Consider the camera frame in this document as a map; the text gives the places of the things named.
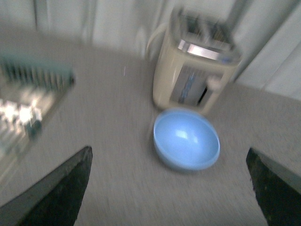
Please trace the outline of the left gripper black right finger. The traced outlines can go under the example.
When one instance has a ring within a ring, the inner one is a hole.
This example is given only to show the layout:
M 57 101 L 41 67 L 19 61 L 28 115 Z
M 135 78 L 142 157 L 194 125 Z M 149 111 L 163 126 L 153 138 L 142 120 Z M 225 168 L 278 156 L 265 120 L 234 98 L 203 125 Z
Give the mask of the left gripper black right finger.
M 269 226 L 301 224 L 301 177 L 250 148 L 246 164 L 256 201 Z

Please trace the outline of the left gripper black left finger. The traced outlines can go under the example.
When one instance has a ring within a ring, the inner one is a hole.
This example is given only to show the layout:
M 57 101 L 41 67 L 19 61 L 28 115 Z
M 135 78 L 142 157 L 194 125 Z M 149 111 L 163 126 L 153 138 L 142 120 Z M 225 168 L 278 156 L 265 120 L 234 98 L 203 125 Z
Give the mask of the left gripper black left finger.
M 2 226 L 72 226 L 89 182 L 92 147 L 75 153 L 0 208 Z

